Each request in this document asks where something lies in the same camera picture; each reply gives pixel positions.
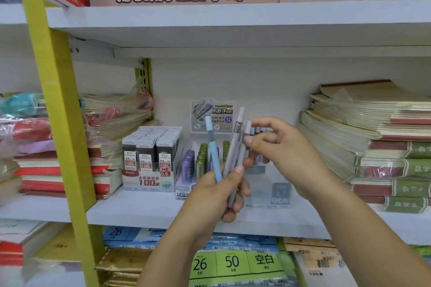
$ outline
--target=left hand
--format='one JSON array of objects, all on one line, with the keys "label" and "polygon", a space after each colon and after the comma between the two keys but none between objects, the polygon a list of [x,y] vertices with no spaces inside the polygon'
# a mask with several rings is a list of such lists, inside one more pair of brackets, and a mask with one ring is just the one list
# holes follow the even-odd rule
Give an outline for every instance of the left hand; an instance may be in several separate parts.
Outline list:
[{"label": "left hand", "polygon": [[[245,159],[244,166],[253,165],[253,159]],[[222,219],[233,222],[237,213],[244,208],[242,195],[250,196],[250,187],[243,179],[244,167],[237,166],[220,183],[216,183],[214,170],[203,175],[187,196],[170,230],[187,237],[195,252],[204,247],[214,232],[215,225]],[[232,209],[227,208],[232,191],[238,189]]]}]

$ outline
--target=forearm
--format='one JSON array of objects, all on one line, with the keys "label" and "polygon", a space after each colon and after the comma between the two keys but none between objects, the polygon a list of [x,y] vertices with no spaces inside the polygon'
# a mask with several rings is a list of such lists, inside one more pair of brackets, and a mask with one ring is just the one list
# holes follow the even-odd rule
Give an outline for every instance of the forearm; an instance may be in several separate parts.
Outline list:
[{"label": "forearm", "polygon": [[168,229],[148,258],[136,287],[188,286],[195,253],[188,236]]},{"label": "forearm", "polygon": [[431,279],[425,261],[341,182],[312,193],[310,202],[359,286],[421,286]]}]

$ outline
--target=fingernail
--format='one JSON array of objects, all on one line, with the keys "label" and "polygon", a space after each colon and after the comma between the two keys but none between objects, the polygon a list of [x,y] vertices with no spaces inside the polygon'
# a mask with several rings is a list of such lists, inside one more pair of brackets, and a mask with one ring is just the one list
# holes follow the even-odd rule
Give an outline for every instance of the fingernail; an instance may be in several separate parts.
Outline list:
[{"label": "fingernail", "polygon": [[244,137],[244,144],[245,144],[246,146],[250,146],[251,140],[252,140],[252,137],[251,137],[251,136],[246,136],[246,137]]},{"label": "fingernail", "polygon": [[243,165],[237,165],[234,169],[238,174],[242,173],[244,170],[244,166]]}]

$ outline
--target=printed number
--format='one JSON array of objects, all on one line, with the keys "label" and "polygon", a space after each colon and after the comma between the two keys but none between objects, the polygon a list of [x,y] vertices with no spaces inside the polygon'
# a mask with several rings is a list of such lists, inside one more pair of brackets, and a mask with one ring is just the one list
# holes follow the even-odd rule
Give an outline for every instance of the printed number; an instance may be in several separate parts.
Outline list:
[{"label": "printed number", "polygon": [[197,261],[193,270],[205,270],[207,268],[207,263],[205,262],[206,258],[203,258],[199,261],[199,259],[194,259],[193,262]]},{"label": "printed number", "polygon": [[114,231],[112,233],[110,233],[110,236],[119,236],[123,233],[123,228],[124,227],[114,227]]},{"label": "printed number", "polygon": [[240,265],[240,260],[236,255],[232,257],[232,260],[230,260],[230,256],[226,257],[226,262],[229,262],[229,265],[226,266],[226,268],[230,268],[232,266],[238,267]]}]

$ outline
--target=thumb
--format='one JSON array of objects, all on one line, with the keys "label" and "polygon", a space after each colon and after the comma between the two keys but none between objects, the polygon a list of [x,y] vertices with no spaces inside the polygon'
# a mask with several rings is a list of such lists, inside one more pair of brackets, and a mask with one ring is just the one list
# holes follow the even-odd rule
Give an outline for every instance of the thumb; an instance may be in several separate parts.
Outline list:
[{"label": "thumb", "polygon": [[244,166],[238,165],[235,167],[233,171],[230,172],[221,182],[216,185],[216,188],[219,190],[220,194],[226,197],[232,193],[232,191],[238,188],[240,182],[244,175]]},{"label": "thumb", "polygon": [[268,137],[271,137],[269,140],[273,140],[272,135],[274,134],[274,132],[263,132],[256,136],[246,136],[244,138],[244,144],[252,150],[255,150],[258,154],[262,154],[272,160],[274,156],[277,155],[277,144],[275,144],[275,142],[269,143]]}]

